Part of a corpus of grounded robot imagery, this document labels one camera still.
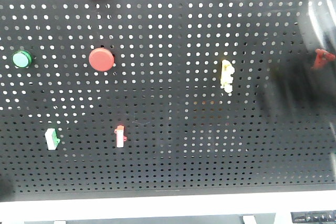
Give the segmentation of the blurred black robot arm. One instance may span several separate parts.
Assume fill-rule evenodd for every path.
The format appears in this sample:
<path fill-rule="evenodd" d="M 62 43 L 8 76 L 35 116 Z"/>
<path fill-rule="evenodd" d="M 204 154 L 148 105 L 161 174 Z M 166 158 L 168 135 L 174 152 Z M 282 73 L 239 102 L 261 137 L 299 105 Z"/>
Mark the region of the blurred black robot arm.
<path fill-rule="evenodd" d="M 259 94 L 267 114 L 291 118 L 300 111 L 335 117 L 335 0 L 305 0 L 298 27 L 305 51 L 273 64 Z"/>

